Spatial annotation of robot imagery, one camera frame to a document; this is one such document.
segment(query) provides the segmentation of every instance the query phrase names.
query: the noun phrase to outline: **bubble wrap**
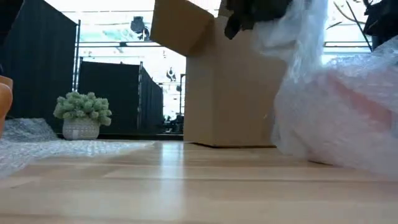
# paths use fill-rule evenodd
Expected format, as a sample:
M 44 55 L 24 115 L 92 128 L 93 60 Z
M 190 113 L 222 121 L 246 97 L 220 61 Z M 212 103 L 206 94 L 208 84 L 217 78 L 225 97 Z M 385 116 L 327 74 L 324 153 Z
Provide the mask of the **bubble wrap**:
M 275 98 L 274 143 L 286 154 L 398 178 L 398 37 L 322 67 L 327 0 L 297 7 L 294 47 L 270 52 L 289 64 Z
M 0 178 L 52 156 L 93 157 L 150 146 L 151 142 L 66 141 L 44 119 L 7 120 L 0 139 Z

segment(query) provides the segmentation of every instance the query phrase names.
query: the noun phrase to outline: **white planter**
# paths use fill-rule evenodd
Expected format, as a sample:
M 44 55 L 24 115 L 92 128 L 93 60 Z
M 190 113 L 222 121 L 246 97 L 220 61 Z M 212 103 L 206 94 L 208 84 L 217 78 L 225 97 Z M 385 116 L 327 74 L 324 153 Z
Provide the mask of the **white planter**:
M 100 124 L 89 118 L 65 119 L 62 134 L 66 140 L 94 140 L 100 134 Z

